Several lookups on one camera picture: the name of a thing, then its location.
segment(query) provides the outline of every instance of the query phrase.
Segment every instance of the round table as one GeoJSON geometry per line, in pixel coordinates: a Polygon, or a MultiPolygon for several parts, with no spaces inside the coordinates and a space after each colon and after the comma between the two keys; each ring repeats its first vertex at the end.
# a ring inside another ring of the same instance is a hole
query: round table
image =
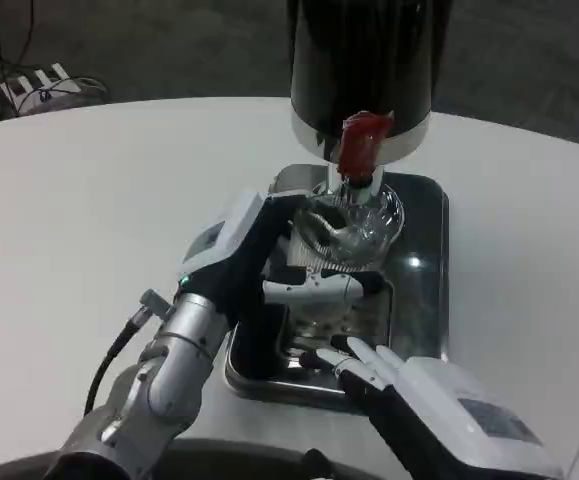
{"type": "MultiPolygon", "coordinates": [[[[230,198],[266,190],[288,164],[320,163],[290,109],[164,100],[0,123],[0,462],[61,445],[140,294],[171,295],[189,242],[230,198]]],[[[566,468],[579,444],[579,145],[433,114],[423,145],[389,168],[449,197],[450,358],[566,468]]],[[[238,398],[221,364],[185,435],[317,447],[390,478],[398,468],[365,419],[238,398]]]]}

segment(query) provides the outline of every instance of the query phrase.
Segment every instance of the metal tray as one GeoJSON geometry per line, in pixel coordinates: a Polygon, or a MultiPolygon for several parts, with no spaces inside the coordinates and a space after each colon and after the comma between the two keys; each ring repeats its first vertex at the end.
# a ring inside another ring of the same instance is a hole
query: metal tray
{"type": "MultiPolygon", "coordinates": [[[[326,166],[290,165],[271,185],[270,192],[313,190],[324,181],[326,166]]],[[[447,196],[433,180],[409,174],[385,173],[383,181],[400,197],[405,209],[405,225],[382,266],[390,288],[371,300],[371,305],[355,305],[341,323],[342,333],[355,334],[355,327],[370,326],[377,343],[389,345],[403,358],[413,355],[447,358],[448,342],[448,253],[449,209],[447,196]]],[[[240,395],[265,401],[297,403],[347,410],[344,393],[330,374],[305,371],[297,357],[301,347],[314,346],[314,339],[302,333],[292,312],[277,310],[274,318],[277,338],[272,339],[280,359],[273,375],[256,379],[235,361],[234,344],[244,342],[247,352],[257,347],[242,326],[236,328],[228,344],[225,376],[240,395]]],[[[322,339],[316,338],[316,344],[322,339]]]]}

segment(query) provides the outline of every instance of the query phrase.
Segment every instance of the gray carpet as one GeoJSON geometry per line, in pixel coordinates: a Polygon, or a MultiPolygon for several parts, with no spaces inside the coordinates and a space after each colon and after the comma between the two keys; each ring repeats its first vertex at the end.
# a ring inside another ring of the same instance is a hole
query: gray carpet
{"type": "MultiPolygon", "coordinates": [[[[115,101],[287,96],[284,0],[36,0],[29,63],[103,78],[115,101]]],[[[6,56],[27,1],[0,0],[6,56]]],[[[434,109],[579,142],[579,0],[455,0],[434,109]]]]}

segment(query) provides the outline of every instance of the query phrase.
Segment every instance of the coffee machine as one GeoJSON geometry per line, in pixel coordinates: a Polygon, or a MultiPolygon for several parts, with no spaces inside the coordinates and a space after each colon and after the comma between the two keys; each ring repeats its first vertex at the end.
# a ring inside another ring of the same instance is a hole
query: coffee machine
{"type": "Polygon", "coordinates": [[[291,307],[269,305],[261,322],[236,329],[225,373],[242,395],[345,408],[329,377],[297,361],[338,333],[386,344],[403,358],[447,358],[448,199],[434,180],[385,173],[384,165],[413,152],[429,128],[452,1],[288,0],[292,128],[324,162],[286,167],[270,192],[334,191],[345,121],[359,112],[389,115],[372,182],[397,194],[403,223],[377,267],[387,285],[380,295],[355,302],[324,326],[291,307]]]}

